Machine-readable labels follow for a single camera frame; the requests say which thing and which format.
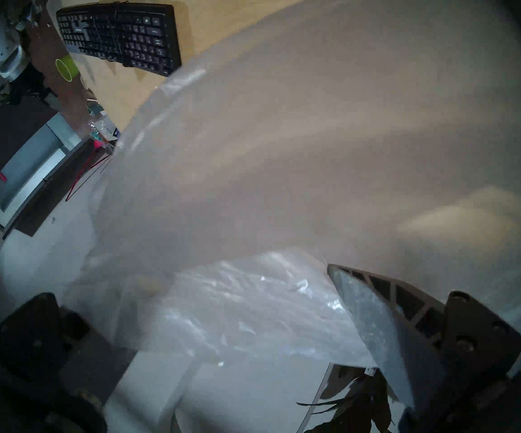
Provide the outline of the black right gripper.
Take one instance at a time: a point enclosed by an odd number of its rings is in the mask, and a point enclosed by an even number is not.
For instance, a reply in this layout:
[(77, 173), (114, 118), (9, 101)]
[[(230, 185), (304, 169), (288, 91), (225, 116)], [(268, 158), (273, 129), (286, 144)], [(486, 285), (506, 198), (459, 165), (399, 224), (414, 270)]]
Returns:
[(56, 93), (44, 84), (44, 74), (35, 67), (26, 67), (13, 81), (0, 86), (0, 103), (20, 104), (22, 97), (33, 97), (48, 102)]

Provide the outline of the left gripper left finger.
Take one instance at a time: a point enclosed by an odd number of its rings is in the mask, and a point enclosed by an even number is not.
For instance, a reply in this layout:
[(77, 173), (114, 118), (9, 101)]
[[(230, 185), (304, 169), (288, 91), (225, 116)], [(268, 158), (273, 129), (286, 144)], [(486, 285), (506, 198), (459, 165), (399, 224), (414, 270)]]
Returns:
[(89, 331), (89, 324), (60, 307), (53, 293), (40, 293), (0, 323), (0, 366), (29, 382), (56, 380)]

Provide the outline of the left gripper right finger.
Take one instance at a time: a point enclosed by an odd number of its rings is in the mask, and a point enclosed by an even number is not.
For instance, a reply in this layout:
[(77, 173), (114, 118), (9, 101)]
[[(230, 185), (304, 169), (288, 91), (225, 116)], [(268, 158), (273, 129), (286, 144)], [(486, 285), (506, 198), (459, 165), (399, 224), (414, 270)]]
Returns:
[(507, 377), (521, 334), (480, 301), (452, 291), (446, 303), (411, 284), (329, 264), (341, 302), (397, 398), (411, 410), (444, 410)]

